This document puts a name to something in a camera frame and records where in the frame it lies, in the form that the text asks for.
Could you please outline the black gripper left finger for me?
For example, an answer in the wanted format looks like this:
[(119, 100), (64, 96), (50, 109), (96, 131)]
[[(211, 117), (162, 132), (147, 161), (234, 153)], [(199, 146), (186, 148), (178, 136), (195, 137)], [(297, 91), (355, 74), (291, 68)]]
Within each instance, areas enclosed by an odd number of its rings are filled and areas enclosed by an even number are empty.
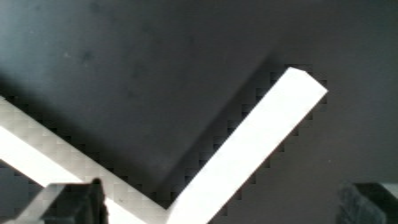
[(50, 184), (23, 210), (23, 219), (34, 224), (108, 224), (101, 180)]

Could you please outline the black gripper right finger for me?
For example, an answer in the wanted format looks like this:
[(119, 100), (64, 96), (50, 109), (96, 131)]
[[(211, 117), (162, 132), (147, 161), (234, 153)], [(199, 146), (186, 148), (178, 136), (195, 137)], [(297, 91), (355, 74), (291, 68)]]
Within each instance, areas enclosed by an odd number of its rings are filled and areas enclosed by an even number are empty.
[(398, 183), (345, 183), (336, 224), (398, 224)]

